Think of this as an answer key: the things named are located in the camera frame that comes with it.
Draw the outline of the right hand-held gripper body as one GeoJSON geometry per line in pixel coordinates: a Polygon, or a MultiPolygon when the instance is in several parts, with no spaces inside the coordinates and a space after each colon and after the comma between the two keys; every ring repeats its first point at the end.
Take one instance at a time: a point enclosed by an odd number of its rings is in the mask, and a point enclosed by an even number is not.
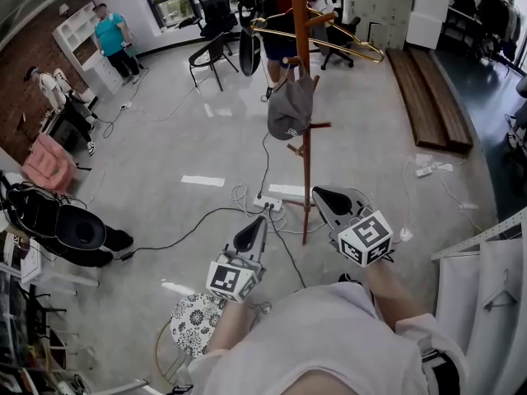
{"type": "Polygon", "coordinates": [[[345,258],[367,267],[392,250],[393,231],[382,213],[362,207],[358,213],[324,214],[330,228],[329,242],[345,258]]]}

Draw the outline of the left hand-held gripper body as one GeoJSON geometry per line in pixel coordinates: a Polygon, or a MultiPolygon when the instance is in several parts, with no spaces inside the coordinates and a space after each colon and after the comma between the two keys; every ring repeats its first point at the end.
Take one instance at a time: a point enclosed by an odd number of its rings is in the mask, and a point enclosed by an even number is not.
{"type": "Polygon", "coordinates": [[[265,243],[256,243],[248,251],[237,249],[233,243],[210,263],[206,288],[215,297],[243,303],[262,281],[266,268],[261,262],[265,243]]]}

